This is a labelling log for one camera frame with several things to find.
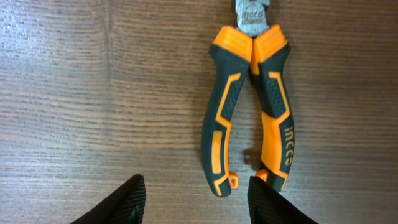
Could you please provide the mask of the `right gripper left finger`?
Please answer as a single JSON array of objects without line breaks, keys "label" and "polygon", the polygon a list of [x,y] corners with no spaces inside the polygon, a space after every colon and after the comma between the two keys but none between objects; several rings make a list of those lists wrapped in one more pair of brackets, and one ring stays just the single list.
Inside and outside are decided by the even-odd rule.
[{"label": "right gripper left finger", "polygon": [[145,204],[144,176],[136,174],[71,224],[141,224]]}]

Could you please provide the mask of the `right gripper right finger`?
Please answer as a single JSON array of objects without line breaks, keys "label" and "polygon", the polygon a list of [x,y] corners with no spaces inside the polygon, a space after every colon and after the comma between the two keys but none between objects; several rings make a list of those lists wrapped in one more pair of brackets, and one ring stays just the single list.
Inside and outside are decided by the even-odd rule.
[{"label": "right gripper right finger", "polygon": [[256,176],[249,181],[248,205],[251,224],[317,224]]}]

